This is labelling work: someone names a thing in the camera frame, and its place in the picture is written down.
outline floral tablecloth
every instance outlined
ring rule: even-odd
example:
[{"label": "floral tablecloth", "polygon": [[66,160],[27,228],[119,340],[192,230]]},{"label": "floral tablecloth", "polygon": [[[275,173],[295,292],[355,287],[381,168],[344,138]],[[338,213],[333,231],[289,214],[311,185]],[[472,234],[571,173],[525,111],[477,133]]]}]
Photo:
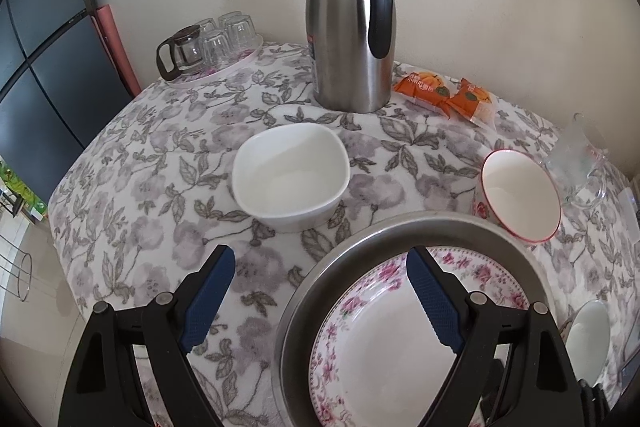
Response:
[{"label": "floral tablecloth", "polygon": [[[396,64],[395,80],[417,69]],[[549,152],[558,135],[553,125],[505,100],[498,106],[497,133],[447,120],[396,93],[375,114],[325,110],[312,97],[306,48],[293,44],[266,45],[248,67],[197,89],[152,84],[94,139],[49,202],[56,247],[82,315],[88,318],[99,299],[116,309],[145,305],[174,290],[215,245],[230,245],[235,279],[189,360],[226,425],[282,425],[271,393],[274,332],[311,267],[385,217],[469,212],[475,177],[491,150],[511,147],[537,159]],[[276,233],[239,209],[230,173],[250,136],[302,121],[337,131],[351,158],[351,182],[326,225]],[[533,253],[553,289],[559,322],[588,299],[607,303],[611,346],[601,381],[615,400],[638,308],[640,258],[615,197],[628,182],[611,165],[606,174],[606,202],[588,212],[568,208],[556,237]],[[154,418],[168,426],[143,353],[138,363]]]}]

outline stainless steel thermos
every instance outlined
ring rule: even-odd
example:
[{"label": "stainless steel thermos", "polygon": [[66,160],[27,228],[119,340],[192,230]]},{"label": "stainless steel thermos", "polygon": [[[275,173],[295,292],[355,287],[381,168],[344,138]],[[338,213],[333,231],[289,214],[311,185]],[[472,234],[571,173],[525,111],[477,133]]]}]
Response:
[{"label": "stainless steel thermos", "polygon": [[394,0],[306,0],[314,94],[328,109],[373,112],[391,95]]}]

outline orange snack package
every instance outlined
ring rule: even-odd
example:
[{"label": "orange snack package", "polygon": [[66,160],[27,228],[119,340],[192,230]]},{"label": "orange snack package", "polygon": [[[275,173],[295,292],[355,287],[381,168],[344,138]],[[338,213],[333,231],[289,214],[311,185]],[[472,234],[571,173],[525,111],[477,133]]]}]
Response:
[{"label": "orange snack package", "polygon": [[497,107],[493,95],[483,87],[463,78],[460,80],[460,89],[447,100],[447,104],[466,120],[495,132]]},{"label": "orange snack package", "polygon": [[394,91],[408,96],[417,105],[450,116],[447,107],[449,88],[437,74],[430,71],[410,73],[394,86]]}]

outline round tray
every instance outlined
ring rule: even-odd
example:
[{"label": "round tray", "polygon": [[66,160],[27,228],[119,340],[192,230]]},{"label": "round tray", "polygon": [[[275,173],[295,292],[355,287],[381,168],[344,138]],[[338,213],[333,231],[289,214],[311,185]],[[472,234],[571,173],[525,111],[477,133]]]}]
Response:
[{"label": "round tray", "polygon": [[225,78],[229,76],[231,73],[238,71],[240,68],[246,67],[255,57],[260,53],[262,46],[264,44],[264,39],[262,35],[257,36],[256,48],[251,52],[250,55],[247,55],[244,58],[241,58],[237,62],[234,62],[230,66],[226,67],[223,70],[216,71],[215,73],[208,74],[206,76],[201,76],[200,78],[196,78],[194,80],[188,80],[187,82],[167,82],[164,78],[160,77],[159,80],[164,82],[167,86],[171,86],[175,89],[194,89],[195,87],[200,87],[202,84],[206,84],[207,82],[211,82],[212,80],[216,80],[217,78]]},{"label": "round tray", "polygon": [[307,369],[316,334],[334,302],[371,268],[415,245],[468,248],[494,259],[516,278],[529,302],[543,301],[555,317],[551,289],[537,261],[497,225],[456,212],[411,212],[380,221],[320,260],[284,310],[271,384],[287,427],[321,427],[308,393]]}]

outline red rim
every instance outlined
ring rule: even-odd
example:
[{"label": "red rim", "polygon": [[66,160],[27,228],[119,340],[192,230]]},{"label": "red rim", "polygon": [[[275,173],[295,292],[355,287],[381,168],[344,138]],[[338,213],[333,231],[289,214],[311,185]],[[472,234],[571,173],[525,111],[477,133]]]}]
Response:
[{"label": "red rim", "polygon": [[[519,233],[514,232],[513,230],[510,229],[510,227],[508,227],[505,222],[503,220],[500,219],[500,216],[498,215],[498,213],[495,211],[495,209],[491,206],[491,201],[489,200],[489,196],[486,195],[486,190],[484,190],[484,165],[486,164],[486,161],[489,159],[489,157],[491,155],[493,155],[494,153],[497,152],[502,152],[502,151],[508,151],[511,153],[517,153],[520,154],[522,156],[524,156],[525,158],[531,160],[538,168],[542,169],[542,171],[545,173],[545,176],[548,178],[549,182],[551,183],[551,186],[554,188],[554,192],[556,193],[556,198],[558,198],[558,210],[559,210],[559,217],[558,217],[558,224],[556,225],[556,229],[553,231],[553,233],[548,236],[546,239],[528,239],[527,237],[522,237]],[[556,235],[556,232],[558,231],[558,228],[560,228],[560,222],[562,221],[562,204],[560,203],[560,196],[558,196],[558,190],[556,189],[556,186],[554,185],[554,182],[551,180],[551,178],[549,177],[549,174],[546,173],[545,169],[542,168],[541,165],[539,165],[539,163],[537,163],[531,156],[529,156],[528,154],[525,154],[524,152],[521,151],[516,151],[513,149],[497,149],[495,151],[491,151],[486,158],[484,159],[484,161],[482,162],[482,167],[480,168],[480,185],[482,187],[482,195],[484,196],[484,199],[486,200],[486,204],[489,205],[489,209],[494,213],[494,216],[496,217],[496,219],[498,221],[500,221],[500,224],[505,227],[505,229],[507,229],[507,231],[509,233],[511,233],[512,235],[514,235],[515,237],[517,237],[518,239],[521,239],[522,241],[526,241],[526,243],[532,243],[534,245],[540,245],[542,243],[546,243],[549,239],[551,239],[552,237],[554,237]]]}]

